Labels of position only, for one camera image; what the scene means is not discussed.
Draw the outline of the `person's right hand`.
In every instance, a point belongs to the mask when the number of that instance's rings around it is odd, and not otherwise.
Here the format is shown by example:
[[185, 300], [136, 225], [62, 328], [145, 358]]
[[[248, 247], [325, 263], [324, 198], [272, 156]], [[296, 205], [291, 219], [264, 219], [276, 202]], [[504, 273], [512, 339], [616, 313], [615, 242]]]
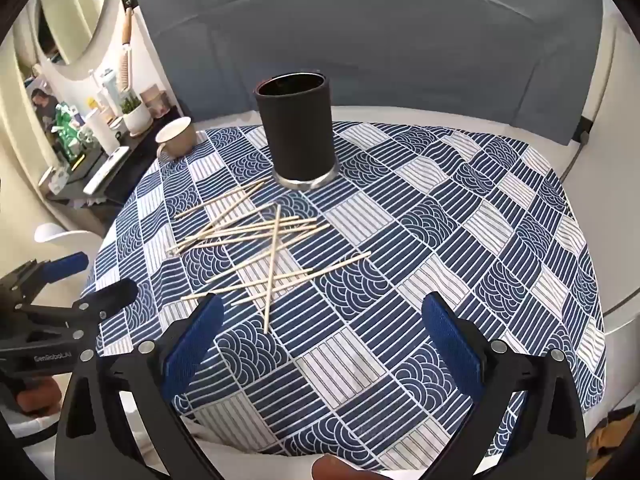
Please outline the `person's right hand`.
[[373, 471], [356, 469], [333, 455], [323, 455], [311, 467], [314, 480], [390, 480]]

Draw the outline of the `person's left hand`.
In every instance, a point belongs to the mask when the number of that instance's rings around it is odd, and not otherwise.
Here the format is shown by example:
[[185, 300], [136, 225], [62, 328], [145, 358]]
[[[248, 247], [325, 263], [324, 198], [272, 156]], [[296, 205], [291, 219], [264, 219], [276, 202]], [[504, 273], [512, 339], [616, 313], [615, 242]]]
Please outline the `person's left hand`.
[[62, 392], [52, 377], [43, 377], [17, 393], [15, 400], [21, 411], [28, 416], [50, 416], [61, 411]]

